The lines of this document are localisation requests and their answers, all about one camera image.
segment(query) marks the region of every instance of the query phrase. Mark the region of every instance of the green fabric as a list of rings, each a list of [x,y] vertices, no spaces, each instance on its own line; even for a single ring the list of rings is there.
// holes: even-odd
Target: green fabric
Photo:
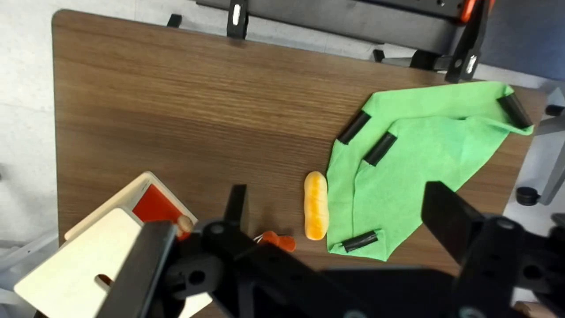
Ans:
[[[458,190],[518,129],[496,99],[503,83],[481,81],[378,91],[364,104],[371,120],[345,144],[334,141],[329,178],[330,252],[389,259],[420,224],[424,185],[442,180]],[[371,166],[362,157],[385,134],[398,139]],[[346,252],[343,240],[376,231],[378,242]]]

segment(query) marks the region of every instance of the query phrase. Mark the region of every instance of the wood grain surface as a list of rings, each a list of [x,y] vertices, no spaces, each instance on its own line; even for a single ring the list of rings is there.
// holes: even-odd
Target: wood grain surface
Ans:
[[[325,171],[369,93],[442,76],[71,10],[55,15],[53,33],[60,231],[150,169],[203,220],[223,215],[232,183],[247,183],[247,233],[295,235],[315,268],[382,265],[304,236],[302,180]],[[537,121],[541,95],[518,95]],[[528,146],[511,136],[461,194],[502,212]],[[458,272],[426,226],[390,263]]]

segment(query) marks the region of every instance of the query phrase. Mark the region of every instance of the green cloth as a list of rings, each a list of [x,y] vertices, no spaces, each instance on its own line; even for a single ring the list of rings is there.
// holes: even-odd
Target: green cloth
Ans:
[[[481,81],[376,91],[364,104],[371,120],[348,144],[334,141],[329,178],[334,254],[389,259],[420,224],[428,180],[458,190],[518,129],[496,99],[514,93],[503,83]],[[376,164],[362,160],[375,143],[392,132],[398,139]],[[378,240],[346,252],[343,240],[376,231]]]

